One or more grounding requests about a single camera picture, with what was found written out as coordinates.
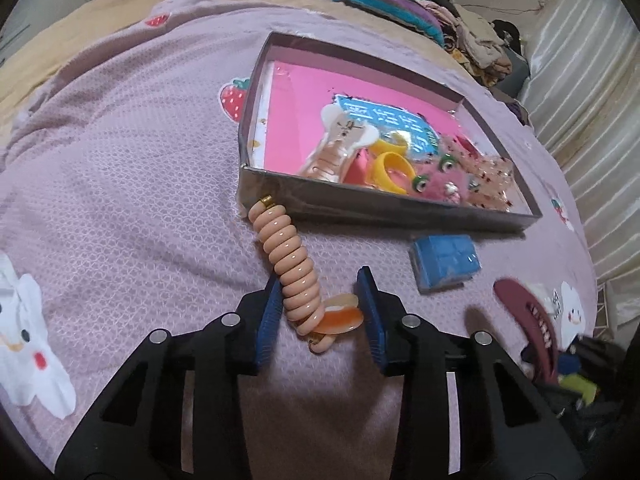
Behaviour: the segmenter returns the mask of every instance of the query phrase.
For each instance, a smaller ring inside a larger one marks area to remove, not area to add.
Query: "blue puzzle cube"
[[[468,235],[418,238],[411,248],[411,260],[420,292],[464,282],[480,270],[476,248]]]

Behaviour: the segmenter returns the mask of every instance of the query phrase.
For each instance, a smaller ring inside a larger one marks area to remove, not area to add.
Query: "frog eye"
[[[425,189],[427,189],[427,184],[429,183],[429,175],[418,175],[411,182],[411,187],[414,188],[415,192],[422,193]]]
[[[458,165],[458,160],[452,155],[443,155],[438,163],[438,169],[442,173],[446,173],[447,171],[455,168]]]

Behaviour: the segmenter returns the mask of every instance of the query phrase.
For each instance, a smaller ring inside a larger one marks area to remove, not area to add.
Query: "silver screw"
[[[160,344],[166,339],[166,332],[164,330],[154,330],[149,334],[149,341],[154,344]]]
[[[230,312],[222,316],[222,324],[224,326],[236,326],[238,323],[240,323],[240,316],[235,312]]]
[[[494,340],[494,338],[491,337],[491,334],[489,334],[488,332],[476,332],[474,339],[478,344],[481,344],[482,346],[490,345]]]
[[[402,318],[402,324],[407,328],[416,328],[420,326],[420,318],[413,314],[407,314]]]

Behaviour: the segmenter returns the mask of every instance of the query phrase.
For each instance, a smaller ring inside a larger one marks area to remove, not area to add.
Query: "white curtain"
[[[599,282],[640,316],[640,32],[620,0],[552,0],[519,99],[574,194]]]

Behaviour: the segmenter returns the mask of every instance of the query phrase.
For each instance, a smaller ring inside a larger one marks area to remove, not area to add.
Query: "yellow bedsheet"
[[[162,0],[93,0],[33,38],[0,68],[0,146],[31,93],[89,44],[148,16]],[[438,65],[467,72],[433,41],[400,25],[331,0],[258,0],[324,12],[398,41]]]

